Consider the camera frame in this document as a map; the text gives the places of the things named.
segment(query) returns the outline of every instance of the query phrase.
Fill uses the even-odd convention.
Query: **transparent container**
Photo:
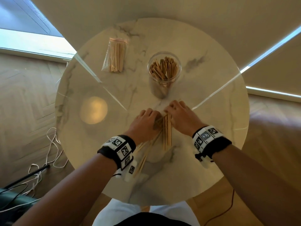
[[[175,76],[173,76],[170,79],[157,79],[151,74],[150,66],[156,60],[158,60],[158,62],[159,62],[161,59],[164,59],[165,57],[174,59],[174,61],[176,62],[177,66],[178,66],[178,71],[175,74]],[[170,53],[167,51],[161,51],[161,52],[154,54],[150,58],[150,60],[148,62],[148,66],[147,66],[147,71],[149,74],[149,86],[150,86],[150,91],[152,92],[152,94],[160,99],[167,97],[171,87],[174,85],[175,81],[179,78],[181,70],[182,70],[181,62],[179,61],[179,58],[176,55],[174,55],[173,53]]]

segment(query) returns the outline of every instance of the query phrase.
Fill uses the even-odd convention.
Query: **person's left hand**
[[[142,110],[123,135],[131,137],[136,146],[152,140],[160,132],[160,128],[154,125],[156,118],[158,119],[159,117],[161,117],[161,114],[156,110],[151,108],[148,108],[146,111]]]

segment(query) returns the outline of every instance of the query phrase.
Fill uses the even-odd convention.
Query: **wooden floor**
[[[26,175],[31,163],[45,163],[46,132],[55,124],[55,83],[64,69],[65,64],[0,54],[0,187]],[[249,100],[250,125],[242,150],[301,190],[301,103],[254,95]],[[51,157],[55,154],[52,148]],[[58,164],[65,160],[63,155]],[[64,169],[45,172],[35,197],[43,196],[72,171],[67,163]],[[223,178],[187,202],[203,225],[230,206],[231,194],[232,187]],[[83,225],[91,225],[109,200],[101,195]],[[262,224],[235,194],[232,209],[208,223],[213,225]]]

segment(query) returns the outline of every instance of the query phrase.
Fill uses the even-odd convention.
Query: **person's right arm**
[[[165,111],[179,132],[191,136],[202,127],[184,102],[173,101]],[[229,145],[212,155],[239,197],[264,225],[301,225],[301,193],[262,167],[241,150]]]

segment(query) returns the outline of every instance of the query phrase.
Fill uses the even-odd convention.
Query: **round table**
[[[122,73],[101,71],[110,37],[130,40]],[[180,78],[164,99],[152,95],[146,68],[159,51],[174,53],[182,64]],[[142,109],[162,111],[172,100],[183,100],[205,123],[217,127],[238,148],[243,146],[249,124],[243,78],[228,52],[203,31],[174,20],[142,18],[100,32],[76,56],[80,58],[73,58],[67,66],[55,101],[58,137],[75,169],[112,136],[123,133]],[[106,102],[107,115],[88,124],[81,110],[87,100],[96,97]],[[203,162],[195,158],[191,137],[173,129],[172,141],[173,147],[164,152],[158,140],[135,179],[127,183],[113,177],[103,193],[132,204],[165,205],[194,197],[223,177],[208,157]],[[141,154],[135,157],[138,163]]]

